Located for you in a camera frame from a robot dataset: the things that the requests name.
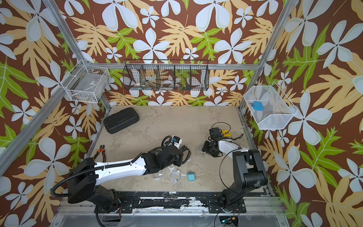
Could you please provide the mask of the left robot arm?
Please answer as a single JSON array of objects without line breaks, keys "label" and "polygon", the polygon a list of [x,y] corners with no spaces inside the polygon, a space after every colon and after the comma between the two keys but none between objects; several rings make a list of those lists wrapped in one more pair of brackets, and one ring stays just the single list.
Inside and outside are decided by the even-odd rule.
[{"label": "left robot arm", "polygon": [[140,153],[136,158],[126,161],[102,163],[86,159],[80,167],[57,183],[50,191],[53,197],[67,197],[71,204],[89,201],[97,210],[106,213],[117,211],[121,203],[116,190],[107,189],[103,183],[129,176],[155,174],[171,166],[185,164],[191,151],[175,145],[157,147],[150,152]]}]

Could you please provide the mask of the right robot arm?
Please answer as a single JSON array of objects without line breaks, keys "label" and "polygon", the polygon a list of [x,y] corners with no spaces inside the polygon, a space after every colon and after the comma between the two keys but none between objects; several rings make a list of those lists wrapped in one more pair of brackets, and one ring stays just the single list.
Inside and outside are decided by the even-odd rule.
[{"label": "right robot arm", "polygon": [[257,149],[247,149],[230,139],[206,141],[202,151],[215,158],[231,158],[234,182],[222,192],[221,208],[231,212],[243,206],[243,198],[249,192],[268,184],[268,176]]}]

